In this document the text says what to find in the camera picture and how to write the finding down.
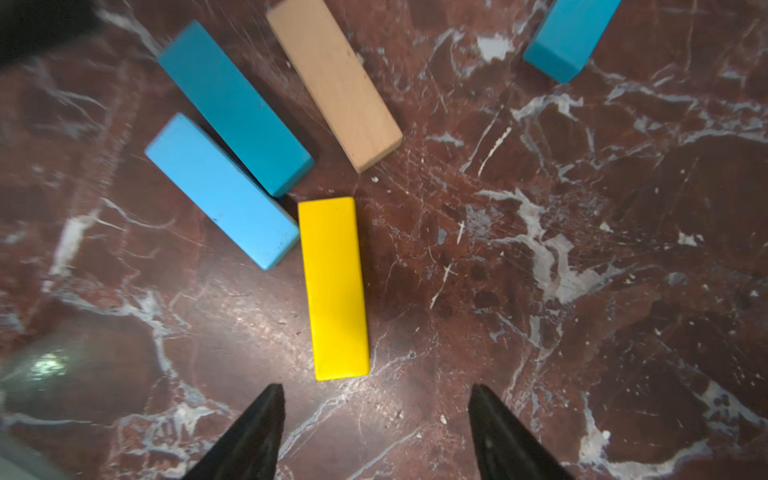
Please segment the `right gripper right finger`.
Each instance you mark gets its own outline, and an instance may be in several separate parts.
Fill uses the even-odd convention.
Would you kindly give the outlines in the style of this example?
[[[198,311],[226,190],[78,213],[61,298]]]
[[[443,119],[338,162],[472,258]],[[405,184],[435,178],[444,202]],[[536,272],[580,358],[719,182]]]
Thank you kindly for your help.
[[[488,386],[472,386],[468,414],[483,480],[573,479]]]

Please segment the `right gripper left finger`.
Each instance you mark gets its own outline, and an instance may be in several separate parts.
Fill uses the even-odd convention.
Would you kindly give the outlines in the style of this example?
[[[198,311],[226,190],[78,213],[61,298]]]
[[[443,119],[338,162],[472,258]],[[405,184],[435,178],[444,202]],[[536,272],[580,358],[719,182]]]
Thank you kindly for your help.
[[[285,417],[283,386],[270,384],[183,479],[274,479]]]

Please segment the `long yellow block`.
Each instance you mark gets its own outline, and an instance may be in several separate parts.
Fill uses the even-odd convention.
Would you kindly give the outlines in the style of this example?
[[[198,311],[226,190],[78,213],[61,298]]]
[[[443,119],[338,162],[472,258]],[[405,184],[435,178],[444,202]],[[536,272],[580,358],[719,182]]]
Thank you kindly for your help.
[[[305,201],[298,214],[315,378],[365,376],[370,350],[355,201]]]

